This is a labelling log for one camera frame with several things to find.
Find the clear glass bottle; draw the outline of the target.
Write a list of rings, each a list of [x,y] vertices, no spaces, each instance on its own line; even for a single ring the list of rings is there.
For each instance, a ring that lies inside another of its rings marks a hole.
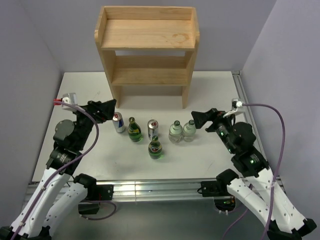
[[[179,120],[175,120],[169,128],[168,138],[172,143],[179,143],[183,138],[183,127]]]
[[[195,134],[196,134],[196,127],[194,120],[189,120],[184,126],[183,126],[183,140],[185,142],[192,142]]]

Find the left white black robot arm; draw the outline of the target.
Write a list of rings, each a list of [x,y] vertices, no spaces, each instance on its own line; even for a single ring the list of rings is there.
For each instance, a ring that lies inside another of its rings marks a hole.
[[[61,120],[55,126],[53,150],[49,156],[41,181],[30,200],[15,221],[1,227],[2,240],[50,240],[62,220],[83,200],[98,199],[97,180],[80,174],[66,193],[57,199],[62,188],[74,174],[81,159],[93,147],[84,151],[92,129],[113,119],[116,99],[88,101],[78,106],[64,99],[54,101],[72,111],[76,120]]]

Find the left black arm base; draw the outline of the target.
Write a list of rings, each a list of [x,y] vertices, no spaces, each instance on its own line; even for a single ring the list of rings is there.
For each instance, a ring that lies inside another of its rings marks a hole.
[[[114,185],[98,184],[89,194],[78,204],[80,215],[96,215],[102,208],[102,203],[89,203],[90,201],[111,201],[114,193]]]

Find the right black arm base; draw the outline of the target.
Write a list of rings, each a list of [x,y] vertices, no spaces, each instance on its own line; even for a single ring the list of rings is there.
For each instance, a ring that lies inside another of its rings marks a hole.
[[[236,200],[227,189],[217,181],[201,181],[197,193],[204,198],[213,198],[214,206],[219,211],[233,211],[236,207]]]

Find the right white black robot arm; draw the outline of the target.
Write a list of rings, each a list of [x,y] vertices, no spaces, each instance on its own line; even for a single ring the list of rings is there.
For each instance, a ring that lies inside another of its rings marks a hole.
[[[303,216],[277,183],[269,162],[255,148],[256,136],[251,124],[236,122],[235,115],[212,108],[192,111],[195,127],[207,122],[208,133],[217,133],[230,154],[237,171],[227,169],[214,182],[212,195],[231,195],[240,200],[264,225],[263,236],[270,240],[301,240],[317,228]]]

